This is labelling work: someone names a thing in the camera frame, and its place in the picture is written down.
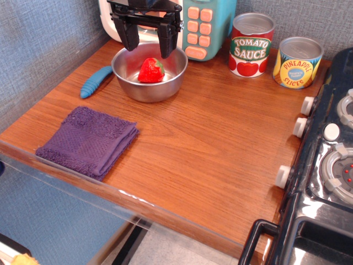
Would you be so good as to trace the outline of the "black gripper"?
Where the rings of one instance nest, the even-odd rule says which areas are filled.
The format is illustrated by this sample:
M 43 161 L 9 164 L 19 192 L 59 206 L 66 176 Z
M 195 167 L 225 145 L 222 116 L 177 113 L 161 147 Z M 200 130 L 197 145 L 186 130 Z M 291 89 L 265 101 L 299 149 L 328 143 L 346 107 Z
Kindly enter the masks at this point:
M 125 49 L 137 48 L 138 25 L 157 28 L 161 57 L 166 59 L 177 48 L 183 28 L 182 7 L 172 1 L 109 1 L 115 28 Z

